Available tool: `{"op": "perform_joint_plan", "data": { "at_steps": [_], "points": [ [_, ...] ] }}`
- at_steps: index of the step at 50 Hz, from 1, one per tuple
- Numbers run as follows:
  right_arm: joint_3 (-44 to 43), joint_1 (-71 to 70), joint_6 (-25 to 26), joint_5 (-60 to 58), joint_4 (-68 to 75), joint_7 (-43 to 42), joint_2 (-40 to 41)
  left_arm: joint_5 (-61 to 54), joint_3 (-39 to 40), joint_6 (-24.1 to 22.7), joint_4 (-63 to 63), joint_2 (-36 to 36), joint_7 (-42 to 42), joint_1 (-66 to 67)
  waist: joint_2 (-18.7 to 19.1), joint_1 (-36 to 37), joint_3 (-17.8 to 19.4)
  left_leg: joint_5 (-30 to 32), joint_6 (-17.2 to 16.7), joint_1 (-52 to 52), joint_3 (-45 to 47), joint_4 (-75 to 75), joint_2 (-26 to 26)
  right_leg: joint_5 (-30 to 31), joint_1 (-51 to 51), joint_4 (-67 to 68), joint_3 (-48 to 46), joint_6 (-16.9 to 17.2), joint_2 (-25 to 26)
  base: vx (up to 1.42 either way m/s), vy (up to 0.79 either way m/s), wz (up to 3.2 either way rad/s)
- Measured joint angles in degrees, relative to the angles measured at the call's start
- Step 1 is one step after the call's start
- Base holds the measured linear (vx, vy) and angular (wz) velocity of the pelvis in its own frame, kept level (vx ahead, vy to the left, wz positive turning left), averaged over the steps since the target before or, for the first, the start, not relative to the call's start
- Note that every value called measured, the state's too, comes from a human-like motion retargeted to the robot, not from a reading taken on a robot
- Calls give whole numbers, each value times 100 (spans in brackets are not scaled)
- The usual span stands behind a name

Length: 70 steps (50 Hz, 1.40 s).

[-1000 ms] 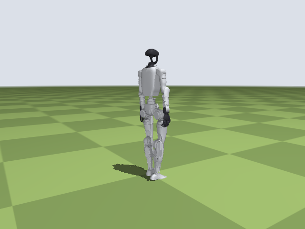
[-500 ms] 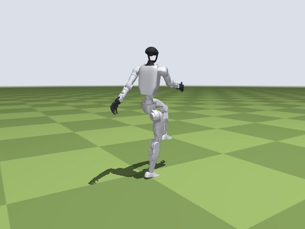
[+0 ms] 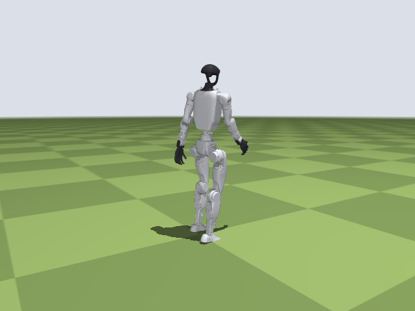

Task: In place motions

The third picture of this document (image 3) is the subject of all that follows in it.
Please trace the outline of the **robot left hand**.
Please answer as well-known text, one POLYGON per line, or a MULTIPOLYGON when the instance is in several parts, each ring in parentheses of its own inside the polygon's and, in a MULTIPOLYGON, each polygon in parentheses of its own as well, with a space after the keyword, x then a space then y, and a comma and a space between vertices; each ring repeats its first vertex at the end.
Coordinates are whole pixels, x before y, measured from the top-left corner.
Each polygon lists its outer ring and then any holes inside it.
POLYGON ((182 156, 184 156, 184 158, 185 159, 187 159, 186 158, 186 156, 185 156, 185 154, 184 154, 184 150, 183 150, 183 148, 184 148, 184 145, 183 146, 180 146, 180 140, 178 140, 177 141, 177 145, 176 145, 178 148, 176 149, 176 151, 175 151, 175 157, 174 157, 174 161, 175 161, 175 163, 178 163, 179 165, 182 165, 181 164, 181 162, 183 163, 183 164, 185 164, 183 161, 182 161, 182 156), (180 161, 181 160, 181 161, 180 161))

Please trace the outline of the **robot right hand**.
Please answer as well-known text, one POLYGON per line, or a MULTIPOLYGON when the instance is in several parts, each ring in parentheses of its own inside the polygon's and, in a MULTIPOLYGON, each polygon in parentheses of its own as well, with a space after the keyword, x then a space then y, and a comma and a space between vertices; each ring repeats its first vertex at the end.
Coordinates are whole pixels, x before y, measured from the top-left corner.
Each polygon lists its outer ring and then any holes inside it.
POLYGON ((238 140, 235 140, 235 142, 238 145, 240 145, 241 150, 243 151, 243 154, 241 154, 241 155, 244 155, 246 153, 246 151, 248 150, 248 145, 247 145, 248 142, 245 141, 244 139, 242 139, 241 143, 238 140))

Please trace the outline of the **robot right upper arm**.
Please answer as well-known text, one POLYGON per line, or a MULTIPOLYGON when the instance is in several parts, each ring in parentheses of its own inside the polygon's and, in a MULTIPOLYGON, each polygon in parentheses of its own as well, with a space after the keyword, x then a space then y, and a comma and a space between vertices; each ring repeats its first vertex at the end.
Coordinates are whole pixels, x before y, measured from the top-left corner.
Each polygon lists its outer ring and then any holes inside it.
POLYGON ((217 98, 218 102, 222 105, 224 125, 231 127, 230 121, 234 119, 231 117, 231 96, 228 93, 217 93, 217 98))

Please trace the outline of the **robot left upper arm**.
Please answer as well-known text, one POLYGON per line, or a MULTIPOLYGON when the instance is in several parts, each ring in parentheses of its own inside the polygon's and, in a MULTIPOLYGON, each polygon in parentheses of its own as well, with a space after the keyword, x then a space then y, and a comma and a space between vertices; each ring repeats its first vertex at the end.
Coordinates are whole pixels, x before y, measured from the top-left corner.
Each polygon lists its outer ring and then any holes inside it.
POLYGON ((191 117, 191 114, 193 112, 194 94, 195 94, 195 91, 190 91, 187 94, 187 102, 185 105, 184 116, 182 119, 182 122, 184 124, 190 125, 193 122, 193 118, 191 117))

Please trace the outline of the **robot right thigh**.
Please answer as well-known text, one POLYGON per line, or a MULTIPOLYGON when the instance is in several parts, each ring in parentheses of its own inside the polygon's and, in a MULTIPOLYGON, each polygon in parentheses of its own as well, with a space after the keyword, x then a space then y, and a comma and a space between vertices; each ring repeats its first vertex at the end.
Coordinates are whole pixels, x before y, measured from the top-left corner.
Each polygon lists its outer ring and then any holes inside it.
POLYGON ((214 192, 219 192, 221 195, 224 188, 227 172, 226 153, 223 150, 213 146, 209 149, 209 159, 214 163, 212 167, 213 188, 206 192, 206 198, 211 202, 211 196, 214 192))

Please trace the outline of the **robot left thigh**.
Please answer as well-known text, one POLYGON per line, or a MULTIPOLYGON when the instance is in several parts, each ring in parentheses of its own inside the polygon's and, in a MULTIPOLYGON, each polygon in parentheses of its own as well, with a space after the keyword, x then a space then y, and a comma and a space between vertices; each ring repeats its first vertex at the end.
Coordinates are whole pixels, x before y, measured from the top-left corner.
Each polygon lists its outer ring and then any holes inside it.
POLYGON ((198 177, 200 181, 196 185, 196 190, 198 193, 206 193, 208 191, 208 181, 209 181, 209 160, 208 156, 202 156, 196 152, 196 145, 193 145, 189 149, 189 153, 195 159, 195 166, 198 172, 198 177))

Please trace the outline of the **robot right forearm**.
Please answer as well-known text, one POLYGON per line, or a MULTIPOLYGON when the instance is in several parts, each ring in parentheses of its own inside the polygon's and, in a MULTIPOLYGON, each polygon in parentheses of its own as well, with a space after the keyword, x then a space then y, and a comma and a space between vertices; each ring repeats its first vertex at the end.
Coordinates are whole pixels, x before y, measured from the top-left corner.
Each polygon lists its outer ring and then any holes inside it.
POLYGON ((239 131, 237 130, 235 119, 231 119, 230 125, 231 127, 228 127, 228 130, 231 133, 232 138, 234 139, 234 141, 238 140, 241 143, 243 138, 241 137, 239 131))

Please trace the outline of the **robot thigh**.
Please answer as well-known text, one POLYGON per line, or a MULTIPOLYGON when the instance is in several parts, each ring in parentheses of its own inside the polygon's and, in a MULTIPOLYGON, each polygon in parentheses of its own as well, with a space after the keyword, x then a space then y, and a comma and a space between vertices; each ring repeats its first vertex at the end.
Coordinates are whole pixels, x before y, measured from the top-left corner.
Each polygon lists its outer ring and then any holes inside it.
POLYGON ((224 188, 227 172, 226 153, 223 150, 213 146, 209 149, 209 159, 214 163, 212 167, 213 188, 206 192, 206 198, 211 202, 211 196, 214 192, 219 192, 221 195, 224 188))
POLYGON ((198 193, 206 193, 208 191, 208 181, 209 181, 209 160, 208 156, 202 156, 196 152, 196 145, 193 145, 189 149, 189 153, 195 159, 195 166, 198 172, 198 177, 200 181, 196 185, 196 190, 198 193))

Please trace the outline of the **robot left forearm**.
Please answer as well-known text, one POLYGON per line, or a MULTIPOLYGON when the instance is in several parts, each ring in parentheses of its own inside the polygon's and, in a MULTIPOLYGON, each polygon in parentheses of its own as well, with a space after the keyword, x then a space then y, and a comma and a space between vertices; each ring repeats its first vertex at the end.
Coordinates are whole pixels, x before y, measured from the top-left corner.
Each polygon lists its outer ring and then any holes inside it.
POLYGON ((178 135, 178 140, 180 140, 180 146, 183 146, 185 144, 188 129, 189 129, 188 125, 184 124, 181 121, 181 123, 180 123, 180 132, 179 132, 179 135, 178 135))

